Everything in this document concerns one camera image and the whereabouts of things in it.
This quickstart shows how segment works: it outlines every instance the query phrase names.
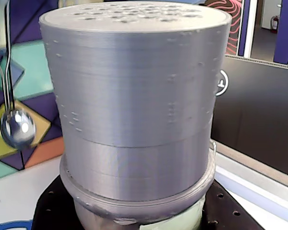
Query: doorway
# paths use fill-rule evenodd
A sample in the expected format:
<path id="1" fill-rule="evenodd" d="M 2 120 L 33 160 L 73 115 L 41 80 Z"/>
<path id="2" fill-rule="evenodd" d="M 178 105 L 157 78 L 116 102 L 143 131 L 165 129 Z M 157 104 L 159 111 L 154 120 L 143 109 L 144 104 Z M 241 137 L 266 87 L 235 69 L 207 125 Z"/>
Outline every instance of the doorway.
<path id="1" fill-rule="evenodd" d="M 279 23 L 281 0 L 258 0 L 251 58 L 273 62 L 277 30 L 272 30 L 271 21 Z"/>

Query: silver plastic cylinder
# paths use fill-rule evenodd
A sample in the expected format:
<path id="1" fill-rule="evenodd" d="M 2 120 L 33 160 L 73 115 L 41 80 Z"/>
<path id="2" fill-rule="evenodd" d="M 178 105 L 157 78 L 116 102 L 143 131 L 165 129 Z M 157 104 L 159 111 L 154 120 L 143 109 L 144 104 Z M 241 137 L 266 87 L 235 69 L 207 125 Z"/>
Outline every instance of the silver plastic cylinder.
<path id="1" fill-rule="evenodd" d="M 65 143 L 61 176 L 76 202 L 119 215 L 124 204 L 174 201 L 213 178 L 216 74 L 230 22 L 212 8 L 151 1 L 41 16 Z M 199 186 L 196 199 L 207 189 Z"/>

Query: perforated lid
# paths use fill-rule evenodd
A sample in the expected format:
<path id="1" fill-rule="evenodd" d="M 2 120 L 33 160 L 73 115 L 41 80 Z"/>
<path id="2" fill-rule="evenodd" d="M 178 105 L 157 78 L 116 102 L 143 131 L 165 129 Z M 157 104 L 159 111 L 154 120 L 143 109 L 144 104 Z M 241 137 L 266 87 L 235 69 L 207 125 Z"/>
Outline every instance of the perforated lid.
<path id="1" fill-rule="evenodd" d="M 51 27 L 87 32 L 153 33 L 200 30 L 228 24 L 231 16 L 209 7 L 159 1 L 90 3 L 41 16 Z"/>

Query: colorful geometric wall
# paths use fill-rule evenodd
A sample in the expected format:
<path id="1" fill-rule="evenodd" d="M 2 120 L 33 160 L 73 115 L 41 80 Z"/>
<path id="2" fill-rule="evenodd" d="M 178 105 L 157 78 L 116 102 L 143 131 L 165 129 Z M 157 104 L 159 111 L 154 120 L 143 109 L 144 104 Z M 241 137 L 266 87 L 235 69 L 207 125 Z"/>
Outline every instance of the colorful geometric wall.
<path id="1" fill-rule="evenodd" d="M 102 0 L 78 0 L 78 3 Z M 207 0 L 206 5 L 234 16 L 227 53 L 236 52 L 242 0 Z M 73 5 L 74 0 L 66 0 Z M 16 105 L 26 110 L 36 124 L 36 138 L 29 149 L 18 151 L 7 146 L 0 136 L 0 178 L 26 169 L 63 153 L 60 118 L 50 79 L 44 45 L 38 25 L 43 13 L 56 9 L 62 0 L 11 0 L 12 82 Z M 0 63 L 5 67 L 4 49 Z M 4 112 L 0 79 L 0 118 Z"/>

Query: metal spoon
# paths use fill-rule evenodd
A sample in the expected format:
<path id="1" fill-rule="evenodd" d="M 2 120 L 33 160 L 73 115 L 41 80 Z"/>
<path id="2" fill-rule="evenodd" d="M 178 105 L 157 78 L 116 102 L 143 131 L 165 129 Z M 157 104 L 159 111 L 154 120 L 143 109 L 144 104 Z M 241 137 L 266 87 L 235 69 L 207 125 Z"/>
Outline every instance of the metal spoon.
<path id="1" fill-rule="evenodd" d="M 5 113 L 0 120 L 0 133 L 9 146 L 21 150 L 29 147 L 36 135 L 36 126 L 32 117 L 25 110 L 15 108 L 11 75 L 11 35 L 10 35 L 10 1 L 5 6 L 7 63 L 5 72 L 0 65 Z"/>

